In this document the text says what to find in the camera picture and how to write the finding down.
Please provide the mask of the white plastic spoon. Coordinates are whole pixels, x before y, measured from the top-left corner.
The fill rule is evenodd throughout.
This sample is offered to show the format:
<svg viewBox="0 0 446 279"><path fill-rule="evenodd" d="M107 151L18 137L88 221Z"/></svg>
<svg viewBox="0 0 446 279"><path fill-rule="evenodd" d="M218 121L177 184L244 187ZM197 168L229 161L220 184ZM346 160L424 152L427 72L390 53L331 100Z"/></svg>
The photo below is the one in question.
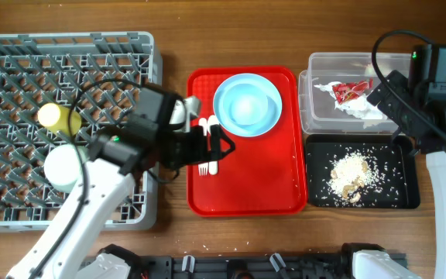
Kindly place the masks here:
<svg viewBox="0 0 446 279"><path fill-rule="evenodd" d="M219 124L216 115L210 115L208 117L207 124L208 124L208 135L211 136L211 127ZM210 175L216 175L218 173L217 161L211 161L208 163L208 172Z"/></svg>

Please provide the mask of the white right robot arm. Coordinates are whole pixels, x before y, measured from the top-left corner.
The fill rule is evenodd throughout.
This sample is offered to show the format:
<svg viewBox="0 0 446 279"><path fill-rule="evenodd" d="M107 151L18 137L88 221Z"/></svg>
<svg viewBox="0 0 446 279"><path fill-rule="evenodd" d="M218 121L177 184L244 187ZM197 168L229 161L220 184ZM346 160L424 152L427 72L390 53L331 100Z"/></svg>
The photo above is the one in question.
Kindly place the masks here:
<svg viewBox="0 0 446 279"><path fill-rule="evenodd" d="M414 138L415 150L426 156L435 206L434 276L446 278L446 45L416 46L408 76L396 70L383 75L377 62L372 66L381 83L368 102L397 124L398 133Z"/></svg>

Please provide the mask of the red snack wrapper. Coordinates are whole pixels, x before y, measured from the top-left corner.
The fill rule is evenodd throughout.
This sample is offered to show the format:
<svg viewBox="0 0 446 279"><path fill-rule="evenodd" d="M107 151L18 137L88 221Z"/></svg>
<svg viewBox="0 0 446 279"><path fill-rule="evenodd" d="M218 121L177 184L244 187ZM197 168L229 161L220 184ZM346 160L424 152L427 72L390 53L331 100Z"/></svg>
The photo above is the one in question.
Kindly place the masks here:
<svg viewBox="0 0 446 279"><path fill-rule="evenodd" d="M370 78L364 81L336 84L332 86L332 89L337 102L341 105L347 101L359 98L365 91L370 89L372 85L373 79Z"/></svg>

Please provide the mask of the white plastic fork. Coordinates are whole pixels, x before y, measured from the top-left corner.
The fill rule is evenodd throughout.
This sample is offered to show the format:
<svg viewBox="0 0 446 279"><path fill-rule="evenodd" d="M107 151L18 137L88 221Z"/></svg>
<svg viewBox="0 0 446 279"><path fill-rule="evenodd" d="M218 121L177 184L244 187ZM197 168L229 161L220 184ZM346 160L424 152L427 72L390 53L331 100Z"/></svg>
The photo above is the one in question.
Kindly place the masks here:
<svg viewBox="0 0 446 279"><path fill-rule="evenodd" d="M206 118L200 118L198 125L203 129L203 135L206 137L208 135L208 121ZM208 163L201 163L198 165L198 173L200 176L205 176L208 174Z"/></svg>

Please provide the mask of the green bowl with rice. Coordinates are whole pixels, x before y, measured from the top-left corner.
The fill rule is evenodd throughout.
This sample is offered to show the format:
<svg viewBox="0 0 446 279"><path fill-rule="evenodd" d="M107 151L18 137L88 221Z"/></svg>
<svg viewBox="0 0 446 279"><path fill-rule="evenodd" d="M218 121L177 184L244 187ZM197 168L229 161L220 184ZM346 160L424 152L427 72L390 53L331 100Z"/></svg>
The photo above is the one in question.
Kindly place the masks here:
<svg viewBox="0 0 446 279"><path fill-rule="evenodd" d="M73 145L65 144L51 150L44 161L44 174L50 184L60 192L70 194L82 178L80 163Z"/></svg>

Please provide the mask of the light blue plate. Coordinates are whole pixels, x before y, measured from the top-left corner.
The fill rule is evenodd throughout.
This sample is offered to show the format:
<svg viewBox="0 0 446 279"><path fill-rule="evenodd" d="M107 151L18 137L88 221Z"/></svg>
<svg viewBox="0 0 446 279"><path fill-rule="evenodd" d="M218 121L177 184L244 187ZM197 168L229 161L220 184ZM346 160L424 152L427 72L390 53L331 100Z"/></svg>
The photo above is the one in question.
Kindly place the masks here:
<svg viewBox="0 0 446 279"><path fill-rule="evenodd" d="M221 100L224 91L233 84L250 83L260 86L267 95L269 106L263 120L251 126L237 126L226 119L221 112ZM251 73L236 74L224 80L216 89L213 97L213 109L219 123L230 133L241 137L257 137L269 132L279 121L283 101L278 88L267 78Z"/></svg>

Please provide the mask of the light blue bowl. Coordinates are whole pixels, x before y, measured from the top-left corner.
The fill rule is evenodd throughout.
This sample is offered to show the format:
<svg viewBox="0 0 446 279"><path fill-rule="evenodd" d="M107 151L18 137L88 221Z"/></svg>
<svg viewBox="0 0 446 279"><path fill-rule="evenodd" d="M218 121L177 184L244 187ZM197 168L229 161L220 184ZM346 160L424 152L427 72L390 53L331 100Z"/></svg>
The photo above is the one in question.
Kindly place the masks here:
<svg viewBox="0 0 446 279"><path fill-rule="evenodd" d="M257 84L233 84L224 91L222 115L237 126L251 126L261 122L268 111L266 92Z"/></svg>

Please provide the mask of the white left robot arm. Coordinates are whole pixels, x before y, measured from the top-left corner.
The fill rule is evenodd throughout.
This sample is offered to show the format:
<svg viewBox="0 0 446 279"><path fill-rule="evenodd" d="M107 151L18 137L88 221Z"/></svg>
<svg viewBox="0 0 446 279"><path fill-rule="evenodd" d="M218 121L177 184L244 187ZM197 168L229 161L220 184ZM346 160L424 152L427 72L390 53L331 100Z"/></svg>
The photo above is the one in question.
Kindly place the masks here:
<svg viewBox="0 0 446 279"><path fill-rule="evenodd" d="M123 128L96 134L82 177L33 248L8 272L9 278L134 278L146 275L141 260L122 248L103 252L85 265L87 252L111 213L127 198L139 175L162 164L172 171L218 161L235 143L218 124L205 136L191 126L198 102L157 84L140 85L139 101Z"/></svg>

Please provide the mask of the white napkin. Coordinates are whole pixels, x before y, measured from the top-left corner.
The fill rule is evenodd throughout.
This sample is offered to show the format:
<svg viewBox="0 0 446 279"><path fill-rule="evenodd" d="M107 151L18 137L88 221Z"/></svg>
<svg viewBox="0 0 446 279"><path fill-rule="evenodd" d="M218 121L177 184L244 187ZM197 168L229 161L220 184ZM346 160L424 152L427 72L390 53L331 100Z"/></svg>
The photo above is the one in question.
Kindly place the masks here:
<svg viewBox="0 0 446 279"><path fill-rule="evenodd" d="M364 122L364 127L374 126L378 122L387 120L386 116L367 101L372 87L359 98L340 105L332 89L333 85L340 83L350 82L330 81L326 84L317 83L311 86L314 114L319 119L332 120L334 122L355 120Z"/></svg>

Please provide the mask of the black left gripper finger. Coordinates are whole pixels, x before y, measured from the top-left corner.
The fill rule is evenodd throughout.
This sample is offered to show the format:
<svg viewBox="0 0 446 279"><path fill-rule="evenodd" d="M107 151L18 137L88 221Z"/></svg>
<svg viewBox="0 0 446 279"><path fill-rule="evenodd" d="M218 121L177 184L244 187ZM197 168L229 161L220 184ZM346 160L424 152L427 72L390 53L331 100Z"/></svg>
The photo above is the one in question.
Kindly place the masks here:
<svg viewBox="0 0 446 279"><path fill-rule="evenodd" d="M211 161L224 159L235 151L235 143L225 134L219 124L210 126Z"/></svg>
<svg viewBox="0 0 446 279"><path fill-rule="evenodd" d="M208 162L211 159L211 144L208 138L208 128L202 127L202 138L201 138L201 163Z"/></svg>

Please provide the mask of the yellow plastic cup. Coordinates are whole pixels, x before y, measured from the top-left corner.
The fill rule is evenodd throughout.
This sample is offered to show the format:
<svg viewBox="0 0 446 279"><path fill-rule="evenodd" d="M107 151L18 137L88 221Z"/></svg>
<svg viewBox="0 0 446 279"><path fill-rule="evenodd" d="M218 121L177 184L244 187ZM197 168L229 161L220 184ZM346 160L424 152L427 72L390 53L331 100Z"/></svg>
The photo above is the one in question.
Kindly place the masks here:
<svg viewBox="0 0 446 279"><path fill-rule="evenodd" d="M55 103L43 105L37 116L39 123L54 134L62 132L67 136L74 136L82 125L78 112Z"/></svg>

